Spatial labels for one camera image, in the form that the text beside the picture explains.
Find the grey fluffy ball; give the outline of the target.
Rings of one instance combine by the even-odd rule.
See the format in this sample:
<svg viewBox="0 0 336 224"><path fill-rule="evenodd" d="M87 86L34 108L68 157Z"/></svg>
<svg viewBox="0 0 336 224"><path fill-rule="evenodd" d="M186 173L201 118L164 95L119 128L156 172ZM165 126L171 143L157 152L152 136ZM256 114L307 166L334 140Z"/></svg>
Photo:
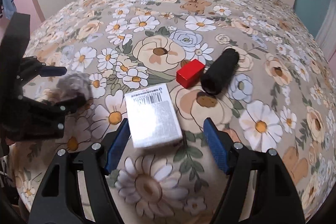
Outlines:
<svg viewBox="0 0 336 224"><path fill-rule="evenodd" d="M91 98L89 76L85 73L71 73L63 76L57 83L56 89L62 100L83 96L86 100Z"/></svg>

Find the white barcode box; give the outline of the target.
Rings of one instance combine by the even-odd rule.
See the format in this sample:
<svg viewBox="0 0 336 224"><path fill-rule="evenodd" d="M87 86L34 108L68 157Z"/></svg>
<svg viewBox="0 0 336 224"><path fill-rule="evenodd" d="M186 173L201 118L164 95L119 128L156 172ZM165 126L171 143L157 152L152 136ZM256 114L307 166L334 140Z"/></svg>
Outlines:
<svg viewBox="0 0 336 224"><path fill-rule="evenodd" d="M125 94L133 147L151 149L182 140L182 130L167 84Z"/></svg>

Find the red box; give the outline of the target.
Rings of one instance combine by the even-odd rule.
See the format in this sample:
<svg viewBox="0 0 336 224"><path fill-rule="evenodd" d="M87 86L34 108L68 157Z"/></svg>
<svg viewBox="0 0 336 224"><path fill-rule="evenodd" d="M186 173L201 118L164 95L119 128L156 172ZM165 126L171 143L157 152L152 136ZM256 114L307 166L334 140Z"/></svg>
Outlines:
<svg viewBox="0 0 336 224"><path fill-rule="evenodd" d="M194 59L188 63L186 63L181 69L179 69L176 73L176 81L182 87L188 89L195 85L200 79L203 71L205 69L205 65Z"/></svg>

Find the black foam cylinder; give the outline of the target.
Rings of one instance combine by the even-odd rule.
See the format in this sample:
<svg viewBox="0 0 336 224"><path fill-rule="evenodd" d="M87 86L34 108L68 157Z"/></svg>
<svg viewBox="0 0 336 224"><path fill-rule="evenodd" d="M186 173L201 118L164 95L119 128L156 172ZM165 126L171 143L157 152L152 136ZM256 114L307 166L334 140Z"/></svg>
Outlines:
<svg viewBox="0 0 336 224"><path fill-rule="evenodd" d="M201 76L202 89L211 96L219 95L231 82L239 62L239 53L225 49Z"/></svg>

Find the blue hanging garment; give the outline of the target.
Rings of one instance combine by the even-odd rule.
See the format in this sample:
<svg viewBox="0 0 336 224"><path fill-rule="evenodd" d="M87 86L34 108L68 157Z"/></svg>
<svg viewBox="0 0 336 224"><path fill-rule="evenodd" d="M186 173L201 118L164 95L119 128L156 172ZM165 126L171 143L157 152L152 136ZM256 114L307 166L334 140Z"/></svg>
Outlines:
<svg viewBox="0 0 336 224"><path fill-rule="evenodd" d="M5 16L10 20L15 12L17 12L17 8L14 0L1 0L1 18Z"/></svg>

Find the floral bedspread bed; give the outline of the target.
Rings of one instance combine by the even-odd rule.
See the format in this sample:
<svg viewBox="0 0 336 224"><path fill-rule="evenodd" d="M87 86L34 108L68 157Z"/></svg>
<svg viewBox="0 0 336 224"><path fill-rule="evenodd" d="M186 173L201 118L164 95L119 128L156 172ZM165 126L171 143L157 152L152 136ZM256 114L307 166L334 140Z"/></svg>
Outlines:
<svg viewBox="0 0 336 224"><path fill-rule="evenodd" d="M176 73L197 59L203 73L227 48L239 53L230 84L207 94ZM208 223L227 177L203 122L247 147L276 149L310 219L335 184L335 78L291 7L279 0L77 0L31 35L26 55L89 76L92 99L59 140L16 144L9 170L26 209L59 149L101 141L126 118L125 94L165 83L183 140L144 151L129 142L106 180L126 223Z"/></svg>

